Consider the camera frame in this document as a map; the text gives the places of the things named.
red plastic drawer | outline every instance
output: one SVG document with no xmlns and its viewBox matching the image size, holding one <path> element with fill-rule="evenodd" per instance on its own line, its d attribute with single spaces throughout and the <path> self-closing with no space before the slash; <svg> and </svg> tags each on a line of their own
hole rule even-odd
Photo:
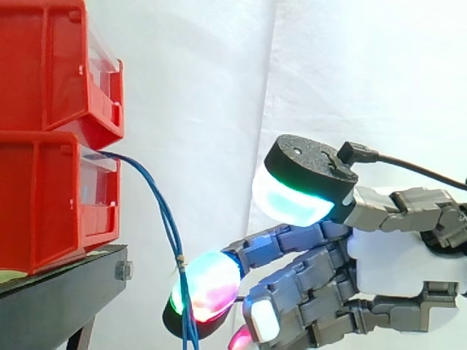
<svg viewBox="0 0 467 350">
<path fill-rule="evenodd" d="M 101 149 L 123 138 L 122 76 L 83 0 L 0 0 L 0 130 Z"/>
<path fill-rule="evenodd" d="M 120 164 L 72 133 L 0 131 L 0 270 L 28 274 L 118 238 Z"/>
</svg>

blue wire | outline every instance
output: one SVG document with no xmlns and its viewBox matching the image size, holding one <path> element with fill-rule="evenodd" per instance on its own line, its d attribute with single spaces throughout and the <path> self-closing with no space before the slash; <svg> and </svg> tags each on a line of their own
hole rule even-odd
<svg viewBox="0 0 467 350">
<path fill-rule="evenodd" d="M 199 336 L 198 328 L 196 326 L 196 321 L 193 317 L 193 309 L 191 307 L 191 297 L 190 291 L 188 289 L 188 279 L 185 272 L 185 267 L 180 261 L 180 257 L 183 256 L 182 240 L 180 238 L 180 233 L 178 231 L 175 220 L 172 216 L 172 212 L 167 204 L 166 200 L 162 196 L 161 191 L 157 188 L 155 181 L 149 171 L 142 166 L 140 163 L 135 161 L 132 158 L 126 157 L 124 155 L 119 155 L 112 152 L 101 152 L 102 155 L 108 158 L 114 158 L 122 160 L 129 165 L 133 166 L 146 180 L 151 191 L 153 192 L 156 200 L 159 204 L 159 209 L 161 211 L 161 217 L 164 229 L 166 231 L 167 238 L 169 240 L 171 249 L 174 253 L 175 260 L 177 263 L 177 268 L 180 274 L 180 286 L 182 293 L 182 303 L 184 305 L 182 312 L 182 341 L 183 341 L 183 350 L 188 350 L 188 339 L 191 340 L 193 348 L 199 350 Z"/>
</svg>

metal bolt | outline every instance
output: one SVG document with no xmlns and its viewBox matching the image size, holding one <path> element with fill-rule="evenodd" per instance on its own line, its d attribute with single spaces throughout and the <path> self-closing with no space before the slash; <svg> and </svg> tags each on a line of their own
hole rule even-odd
<svg viewBox="0 0 467 350">
<path fill-rule="evenodd" d="M 129 281 L 133 278 L 133 262 L 119 261 L 115 266 L 115 278 L 119 281 Z"/>
</svg>

white cloth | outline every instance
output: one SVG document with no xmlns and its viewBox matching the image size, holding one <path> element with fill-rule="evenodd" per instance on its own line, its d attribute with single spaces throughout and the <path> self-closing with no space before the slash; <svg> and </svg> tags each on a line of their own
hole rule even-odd
<svg viewBox="0 0 467 350">
<path fill-rule="evenodd" d="M 461 1 L 279 0 L 275 26 L 271 0 L 88 0 L 88 6 L 125 63 L 126 137 L 113 150 L 151 170 L 188 261 L 272 223 L 253 207 L 247 229 L 250 183 L 281 133 L 335 147 L 359 141 L 467 176 Z M 422 181 L 389 166 L 356 169 L 367 186 Z M 158 209 L 126 166 L 122 191 L 120 242 L 129 244 L 135 274 L 99 314 L 91 349 L 181 349 L 161 321 L 176 274 Z M 464 309 L 463 322 L 432 335 L 378 330 L 332 349 L 462 348 Z M 225 349 L 238 325 L 226 323 L 201 349 Z"/>
</svg>

black cable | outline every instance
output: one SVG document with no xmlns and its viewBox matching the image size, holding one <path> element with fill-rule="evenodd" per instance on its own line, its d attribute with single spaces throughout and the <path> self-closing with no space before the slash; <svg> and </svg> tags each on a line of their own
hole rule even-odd
<svg viewBox="0 0 467 350">
<path fill-rule="evenodd" d="M 394 158 L 394 157 L 389 157 L 387 155 L 378 155 L 378 161 L 391 164 L 393 166 L 399 166 L 401 168 L 405 168 L 407 170 L 427 176 L 431 179 L 442 182 L 449 186 L 458 188 L 459 190 L 467 191 L 467 184 L 463 184 L 462 182 L 455 181 L 453 179 L 450 179 L 449 177 L 435 173 L 434 171 L 428 170 L 426 168 L 422 168 L 421 166 L 417 166 L 410 162 L 406 162 L 405 160 L 401 160 L 401 159 Z"/>
</svg>

